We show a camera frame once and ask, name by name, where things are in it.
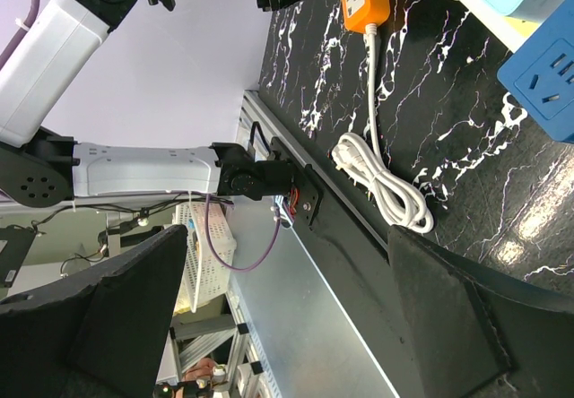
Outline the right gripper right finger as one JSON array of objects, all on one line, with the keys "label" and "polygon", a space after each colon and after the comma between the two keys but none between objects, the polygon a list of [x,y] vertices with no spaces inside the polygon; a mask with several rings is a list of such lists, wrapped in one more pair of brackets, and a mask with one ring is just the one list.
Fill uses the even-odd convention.
[{"label": "right gripper right finger", "polygon": [[573,395],[573,299],[388,232],[387,257],[427,397]]}]

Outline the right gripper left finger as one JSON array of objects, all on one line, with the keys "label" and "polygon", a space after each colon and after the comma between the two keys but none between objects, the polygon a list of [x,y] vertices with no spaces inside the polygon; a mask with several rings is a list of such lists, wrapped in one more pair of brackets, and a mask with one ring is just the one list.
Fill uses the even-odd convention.
[{"label": "right gripper left finger", "polygon": [[1,302],[3,397],[150,397],[187,253],[171,226]]}]

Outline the blue cube socket adapter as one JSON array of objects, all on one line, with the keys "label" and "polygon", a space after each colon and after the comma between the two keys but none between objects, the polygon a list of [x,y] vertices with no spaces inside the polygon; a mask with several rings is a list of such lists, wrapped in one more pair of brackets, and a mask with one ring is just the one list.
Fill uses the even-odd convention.
[{"label": "blue cube socket adapter", "polygon": [[498,80],[556,142],[573,142],[573,0],[565,0],[499,69]]}]

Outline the white perforated basket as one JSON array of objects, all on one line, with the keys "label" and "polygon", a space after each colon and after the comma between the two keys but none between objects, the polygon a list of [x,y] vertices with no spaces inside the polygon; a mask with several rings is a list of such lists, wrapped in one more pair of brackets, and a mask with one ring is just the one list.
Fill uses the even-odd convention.
[{"label": "white perforated basket", "polygon": [[219,261],[232,263],[237,242],[225,208],[215,202],[180,204],[172,223],[187,227],[187,258],[174,313],[195,313],[227,292],[230,269]]}]

